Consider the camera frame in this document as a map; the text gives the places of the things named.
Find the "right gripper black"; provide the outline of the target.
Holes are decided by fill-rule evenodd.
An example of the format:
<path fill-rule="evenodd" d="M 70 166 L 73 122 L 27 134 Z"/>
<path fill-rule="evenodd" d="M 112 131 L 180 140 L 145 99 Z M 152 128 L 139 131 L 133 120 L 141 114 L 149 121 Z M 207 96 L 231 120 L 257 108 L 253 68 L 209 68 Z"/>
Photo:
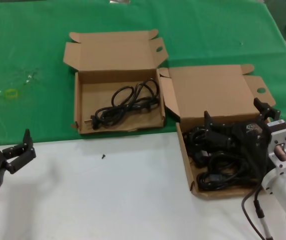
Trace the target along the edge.
<path fill-rule="evenodd" d="M 251 168 L 252 174 L 261 181 L 268 166 L 267 147 L 270 140 L 267 131 L 268 118 L 279 120 L 280 111 L 268 103 L 261 102 L 257 97 L 254 98 L 253 104 L 259 111 L 256 118 L 231 124 L 216 123 L 208 111 L 205 111 L 204 145 L 206 148 L 234 148 L 236 140 L 239 151 Z"/>

